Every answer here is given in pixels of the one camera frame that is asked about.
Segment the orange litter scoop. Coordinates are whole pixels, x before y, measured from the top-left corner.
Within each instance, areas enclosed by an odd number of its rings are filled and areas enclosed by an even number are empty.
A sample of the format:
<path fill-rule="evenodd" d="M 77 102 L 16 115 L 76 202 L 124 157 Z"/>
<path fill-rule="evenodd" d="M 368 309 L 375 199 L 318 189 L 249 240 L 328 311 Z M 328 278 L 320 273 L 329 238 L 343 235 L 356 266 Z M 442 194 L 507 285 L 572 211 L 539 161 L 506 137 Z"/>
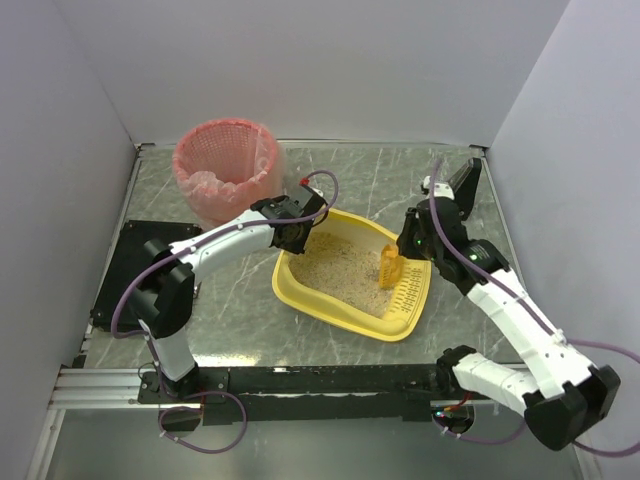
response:
<path fill-rule="evenodd" d="M 402 275 L 403 259 L 396 245 L 385 245 L 380 254 L 378 283 L 382 289 L 393 288 Z"/>

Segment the yellow litter box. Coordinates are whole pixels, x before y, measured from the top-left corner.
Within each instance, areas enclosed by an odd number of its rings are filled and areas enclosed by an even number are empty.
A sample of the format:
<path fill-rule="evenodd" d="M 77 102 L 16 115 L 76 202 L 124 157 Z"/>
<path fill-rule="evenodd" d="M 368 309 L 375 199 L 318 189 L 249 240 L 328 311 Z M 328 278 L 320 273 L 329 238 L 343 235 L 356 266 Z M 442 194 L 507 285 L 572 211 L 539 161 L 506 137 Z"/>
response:
<path fill-rule="evenodd" d="M 280 254 L 273 291 L 284 304 L 330 325 L 379 341 L 400 341 L 422 315 L 431 264 L 395 258 L 396 238 L 375 222 L 335 209 L 312 230 L 303 254 Z M 380 273 L 393 260 L 399 278 L 383 288 Z"/>

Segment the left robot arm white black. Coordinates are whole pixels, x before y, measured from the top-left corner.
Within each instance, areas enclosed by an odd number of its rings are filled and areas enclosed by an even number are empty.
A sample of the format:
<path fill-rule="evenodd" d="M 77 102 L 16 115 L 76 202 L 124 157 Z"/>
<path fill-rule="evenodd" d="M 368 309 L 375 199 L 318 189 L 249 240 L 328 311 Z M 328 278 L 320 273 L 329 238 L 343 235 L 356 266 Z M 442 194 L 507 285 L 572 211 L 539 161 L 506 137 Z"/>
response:
<path fill-rule="evenodd" d="M 149 338 L 170 396 L 185 398 L 199 388 L 199 367 L 186 335 L 195 287 L 227 263 L 258 250 L 274 247 L 302 254 L 315 218 L 326 207 L 321 194 L 298 185 L 288 195 L 255 202 L 199 236 L 170 245 L 156 240 L 145 245 L 153 263 L 141 274 L 127 304 Z"/>

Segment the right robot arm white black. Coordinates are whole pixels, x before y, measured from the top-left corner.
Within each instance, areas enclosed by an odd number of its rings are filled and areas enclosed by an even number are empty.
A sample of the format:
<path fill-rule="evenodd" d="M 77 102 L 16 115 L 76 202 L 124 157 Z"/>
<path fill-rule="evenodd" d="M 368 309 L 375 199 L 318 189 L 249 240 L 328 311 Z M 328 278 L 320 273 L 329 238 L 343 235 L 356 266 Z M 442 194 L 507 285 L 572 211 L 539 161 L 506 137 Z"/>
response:
<path fill-rule="evenodd" d="M 469 238 L 454 200 L 428 198 L 408 209 L 396 245 L 406 259 L 431 262 L 498 327 L 527 367 L 518 372 L 459 346 L 438 361 L 453 384 L 521 415 L 536 439 L 553 451 L 608 415 L 619 375 L 608 365 L 596 366 L 568 342 L 494 244 Z"/>

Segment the black triangular scoop holder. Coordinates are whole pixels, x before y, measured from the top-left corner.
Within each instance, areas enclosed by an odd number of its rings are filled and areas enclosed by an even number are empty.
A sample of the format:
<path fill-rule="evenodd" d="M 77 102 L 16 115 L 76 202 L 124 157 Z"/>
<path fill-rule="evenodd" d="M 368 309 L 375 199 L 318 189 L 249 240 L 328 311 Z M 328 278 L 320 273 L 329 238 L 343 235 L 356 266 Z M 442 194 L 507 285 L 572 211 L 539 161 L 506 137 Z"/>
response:
<path fill-rule="evenodd" d="M 454 194 L 454 202 L 458 207 L 459 218 L 462 221 L 466 221 L 473 210 L 481 172 L 482 160 L 474 157 L 467 160 L 449 178 L 449 185 Z"/>

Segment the pink lined waste basket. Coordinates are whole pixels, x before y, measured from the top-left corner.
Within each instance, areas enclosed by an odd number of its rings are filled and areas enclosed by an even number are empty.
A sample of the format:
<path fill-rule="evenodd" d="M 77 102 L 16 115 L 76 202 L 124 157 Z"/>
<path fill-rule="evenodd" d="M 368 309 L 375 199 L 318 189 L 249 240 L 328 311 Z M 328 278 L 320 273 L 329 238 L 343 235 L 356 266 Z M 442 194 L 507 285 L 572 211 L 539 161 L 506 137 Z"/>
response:
<path fill-rule="evenodd" d="M 211 230 L 256 201 L 281 195 L 285 162 L 266 126 L 223 118 L 194 127 L 177 143 L 172 170 L 199 224 Z"/>

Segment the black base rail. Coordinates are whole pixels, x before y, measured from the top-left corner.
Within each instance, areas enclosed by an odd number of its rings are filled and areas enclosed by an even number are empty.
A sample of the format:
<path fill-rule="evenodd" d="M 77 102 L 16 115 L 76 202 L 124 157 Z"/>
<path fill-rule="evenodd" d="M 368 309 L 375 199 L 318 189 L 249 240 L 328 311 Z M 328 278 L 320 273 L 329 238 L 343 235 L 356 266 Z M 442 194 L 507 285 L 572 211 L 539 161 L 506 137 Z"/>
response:
<path fill-rule="evenodd" d="M 203 367 L 192 393 L 165 393 L 142 374 L 144 406 L 194 407 L 205 426 L 252 422 L 399 418 L 429 422 L 440 405 L 465 393 L 434 364 Z"/>

